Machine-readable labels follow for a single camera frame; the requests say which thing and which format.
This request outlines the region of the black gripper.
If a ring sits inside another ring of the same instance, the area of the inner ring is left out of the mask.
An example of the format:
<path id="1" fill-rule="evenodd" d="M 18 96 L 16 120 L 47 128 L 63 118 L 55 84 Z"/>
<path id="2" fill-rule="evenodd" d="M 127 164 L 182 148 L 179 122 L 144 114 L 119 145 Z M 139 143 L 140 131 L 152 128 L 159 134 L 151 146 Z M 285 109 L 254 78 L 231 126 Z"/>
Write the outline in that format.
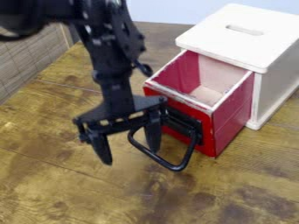
<path id="1" fill-rule="evenodd" d="M 74 118 L 79 140 L 91 143 L 102 162 L 112 165 L 108 135 L 144 126 L 150 151 L 156 153 L 162 145 L 162 118 L 167 99 L 164 96 L 142 96 L 132 93 L 128 82 L 100 85 L 103 101 L 90 111 Z"/>

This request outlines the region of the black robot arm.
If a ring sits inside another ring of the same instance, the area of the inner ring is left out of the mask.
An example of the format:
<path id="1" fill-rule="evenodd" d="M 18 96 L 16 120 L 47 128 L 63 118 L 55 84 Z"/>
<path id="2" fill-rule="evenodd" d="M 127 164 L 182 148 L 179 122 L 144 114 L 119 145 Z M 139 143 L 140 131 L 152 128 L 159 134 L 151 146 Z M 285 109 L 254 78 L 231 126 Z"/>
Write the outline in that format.
<path id="1" fill-rule="evenodd" d="M 102 162 L 112 164 L 108 135 L 144 129 L 147 146 L 136 148 L 160 165 L 156 152 L 162 142 L 162 118 L 166 98 L 132 94 L 130 77 L 139 69 L 147 76 L 152 69 L 139 62 L 146 51 L 146 36 L 131 20 L 126 0 L 0 0 L 0 41 L 30 38 L 50 23 L 74 25 L 92 61 L 92 79 L 100 85 L 104 101 L 74 119 L 79 139 L 91 144 Z"/>

